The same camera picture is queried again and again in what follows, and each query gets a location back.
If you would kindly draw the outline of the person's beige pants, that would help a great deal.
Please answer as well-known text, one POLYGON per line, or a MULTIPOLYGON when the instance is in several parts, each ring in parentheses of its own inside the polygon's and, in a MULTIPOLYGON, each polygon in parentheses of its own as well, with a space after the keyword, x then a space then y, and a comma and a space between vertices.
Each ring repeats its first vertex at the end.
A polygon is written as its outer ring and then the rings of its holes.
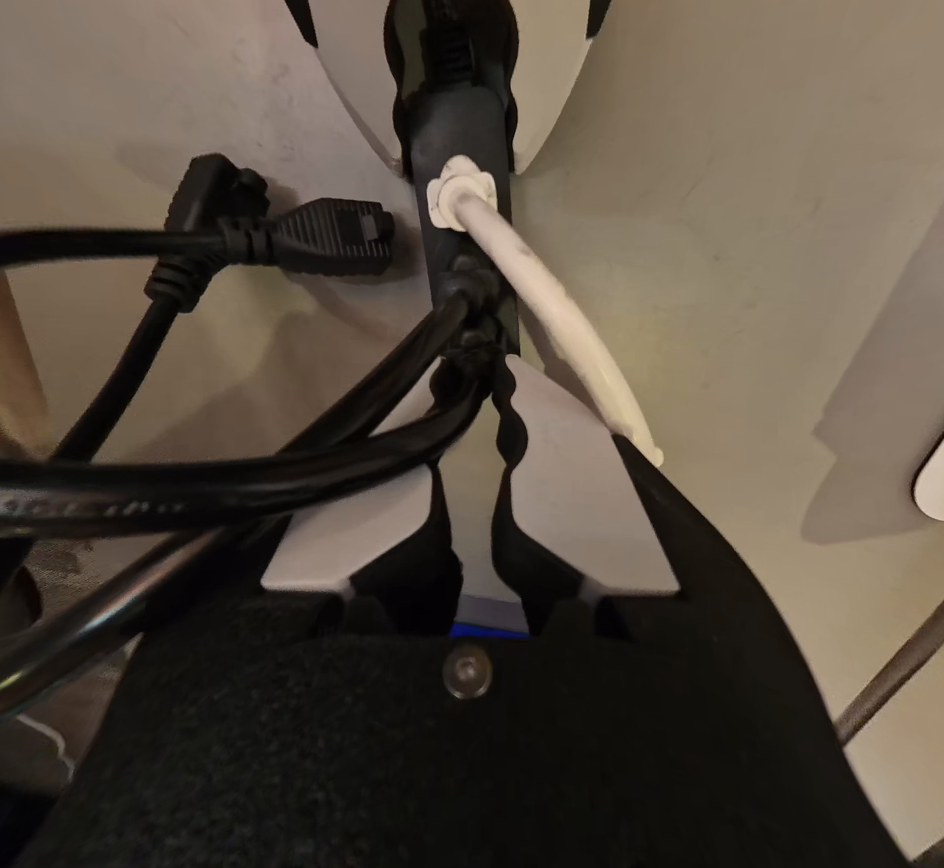
POLYGON ((48 404, 6 274, 1 273, 1 455, 39 460, 52 447, 48 404))

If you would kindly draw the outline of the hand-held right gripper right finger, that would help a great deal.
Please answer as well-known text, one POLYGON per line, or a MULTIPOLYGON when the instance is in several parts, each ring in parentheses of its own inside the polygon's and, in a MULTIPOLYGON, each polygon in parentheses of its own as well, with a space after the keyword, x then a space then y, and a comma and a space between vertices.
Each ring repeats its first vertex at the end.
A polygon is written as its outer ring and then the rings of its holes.
POLYGON ((579 611, 597 636, 631 638, 619 600, 667 599, 680 586, 613 435, 519 356, 498 366, 493 402, 504 467, 492 563, 529 632, 579 611))

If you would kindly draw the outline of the black power strip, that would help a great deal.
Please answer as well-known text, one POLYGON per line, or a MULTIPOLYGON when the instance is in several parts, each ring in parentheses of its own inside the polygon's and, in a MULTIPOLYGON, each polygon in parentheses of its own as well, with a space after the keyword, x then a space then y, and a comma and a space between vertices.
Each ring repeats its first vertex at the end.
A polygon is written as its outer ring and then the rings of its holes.
POLYGON ((500 213, 511 215, 517 23, 510 0, 390 0, 383 31, 400 166, 413 187, 436 307, 460 266, 498 273, 471 237, 432 225, 427 188, 461 154, 493 176, 500 213))

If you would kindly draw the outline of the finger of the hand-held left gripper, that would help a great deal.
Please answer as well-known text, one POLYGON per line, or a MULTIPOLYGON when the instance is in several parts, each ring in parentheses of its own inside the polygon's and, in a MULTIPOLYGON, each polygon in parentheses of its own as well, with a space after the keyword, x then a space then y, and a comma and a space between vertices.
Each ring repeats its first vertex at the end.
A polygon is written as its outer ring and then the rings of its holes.
POLYGON ((591 0, 508 1, 517 30, 513 162, 522 174, 549 138, 584 65, 591 0))
POLYGON ((384 42, 392 0, 308 1, 327 79, 378 157, 402 174, 402 148, 393 120, 396 83, 384 42))

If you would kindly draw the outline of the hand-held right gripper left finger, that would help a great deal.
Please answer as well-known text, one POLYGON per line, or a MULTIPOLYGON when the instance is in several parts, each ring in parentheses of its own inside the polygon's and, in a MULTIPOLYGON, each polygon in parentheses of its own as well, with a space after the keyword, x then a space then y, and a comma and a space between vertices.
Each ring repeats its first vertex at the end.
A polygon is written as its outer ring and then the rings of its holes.
POLYGON ((261 579, 270 592, 374 597, 402 634, 451 630, 463 586, 437 462, 298 512, 261 579))

